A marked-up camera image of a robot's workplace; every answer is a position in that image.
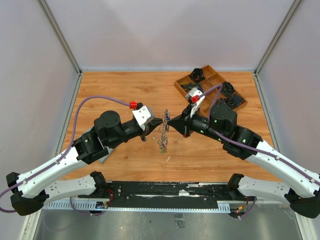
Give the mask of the large metal keyring disc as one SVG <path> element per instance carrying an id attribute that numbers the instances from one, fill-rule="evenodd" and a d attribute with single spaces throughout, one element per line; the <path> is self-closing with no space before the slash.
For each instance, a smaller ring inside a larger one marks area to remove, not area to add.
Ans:
<path id="1" fill-rule="evenodd" d="M 160 138 L 158 140 L 158 145 L 160 148 L 160 153 L 161 154 L 165 154 L 167 152 L 167 147 L 168 147 L 168 132 L 169 131 L 165 131 L 165 112 L 169 112 L 169 110 L 166 108 L 163 112 L 162 115 L 162 125 L 159 127 L 158 132 L 160 133 Z"/>

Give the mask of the silver key with black tag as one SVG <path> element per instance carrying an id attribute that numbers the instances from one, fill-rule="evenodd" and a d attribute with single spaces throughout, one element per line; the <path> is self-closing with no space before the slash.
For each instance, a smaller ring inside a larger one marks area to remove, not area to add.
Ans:
<path id="1" fill-rule="evenodd" d="M 166 111 L 164 115 L 165 115 L 165 118 L 164 118 L 164 119 L 165 119 L 164 128 L 165 128 L 165 131 L 168 132 L 168 131 L 169 131 L 169 127 L 170 127 L 169 124 L 168 124 L 168 122 L 170 121 L 171 117 L 170 117 L 170 113 L 169 113 L 168 111 Z"/>

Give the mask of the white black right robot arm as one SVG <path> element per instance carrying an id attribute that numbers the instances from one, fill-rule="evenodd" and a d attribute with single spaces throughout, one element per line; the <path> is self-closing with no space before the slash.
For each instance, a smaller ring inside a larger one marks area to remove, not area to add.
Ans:
<path id="1" fill-rule="evenodd" d="M 237 124 L 237 113 L 223 103 L 214 104 L 208 117 L 193 112 L 188 105 L 168 125 L 185 138 L 195 132 L 222 143 L 228 154 L 256 164 L 279 181 L 259 180 L 235 173 L 227 183 L 232 200 L 242 197 L 263 198 L 283 204 L 310 219 L 320 214 L 320 175 L 301 167 L 263 140 L 252 130 Z"/>

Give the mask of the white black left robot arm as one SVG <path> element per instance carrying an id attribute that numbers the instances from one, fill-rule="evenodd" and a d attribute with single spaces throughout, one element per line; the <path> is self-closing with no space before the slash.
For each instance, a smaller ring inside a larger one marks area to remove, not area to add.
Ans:
<path id="1" fill-rule="evenodd" d="M 27 216 L 44 205 L 69 197 L 101 198 L 111 189 L 101 172 L 94 171 L 75 180 L 61 180 L 66 174 L 107 158 L 122 143 L 140 137 L 144 142 L 162 124 L 147 106 L 132 112 L 122 123 L 120 115 L 108 110 L 94 120 L 93 127 L 77 138 L 71 147 L 29 172 L 6 176 L 14 212 Z"/>

